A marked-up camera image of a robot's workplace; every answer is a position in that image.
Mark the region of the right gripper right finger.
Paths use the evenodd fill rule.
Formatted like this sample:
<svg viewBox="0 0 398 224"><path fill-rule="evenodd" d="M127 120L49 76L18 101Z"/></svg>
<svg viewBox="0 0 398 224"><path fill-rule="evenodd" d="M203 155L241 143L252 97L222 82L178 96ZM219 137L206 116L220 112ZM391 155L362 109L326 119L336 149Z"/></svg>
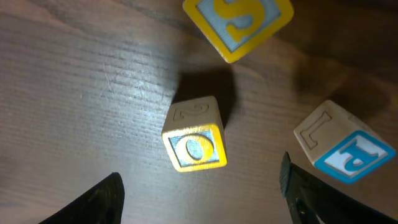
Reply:
<svg viewBox="0 0 398 224"><path fill-rule="evenodd" d="M281 162L279 183L294 223L397 224L295 165L288 152Z"/></svg>

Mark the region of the yellow O block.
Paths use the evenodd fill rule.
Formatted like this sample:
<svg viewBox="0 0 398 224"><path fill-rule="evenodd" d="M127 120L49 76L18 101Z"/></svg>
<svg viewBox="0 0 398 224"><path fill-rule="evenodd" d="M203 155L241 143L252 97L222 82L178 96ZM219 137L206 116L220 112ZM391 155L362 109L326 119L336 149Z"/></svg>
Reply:
<svg viewBox="0 0 398 224"><path fill-rule="evenodd" d="M179 172L224 167L228 162L224 127L214 96L171 104L161 136Z"/></svg>

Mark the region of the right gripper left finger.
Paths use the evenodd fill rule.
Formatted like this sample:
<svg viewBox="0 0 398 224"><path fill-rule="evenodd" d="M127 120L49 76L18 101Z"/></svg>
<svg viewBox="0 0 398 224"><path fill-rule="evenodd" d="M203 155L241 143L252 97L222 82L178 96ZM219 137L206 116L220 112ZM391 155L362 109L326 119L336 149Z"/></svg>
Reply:
<svg viewBox="0 0 398 224"><path fill-rule="evenodd" d="M124 198L122 177L113 172L40 224L120 224Z"/></svg>

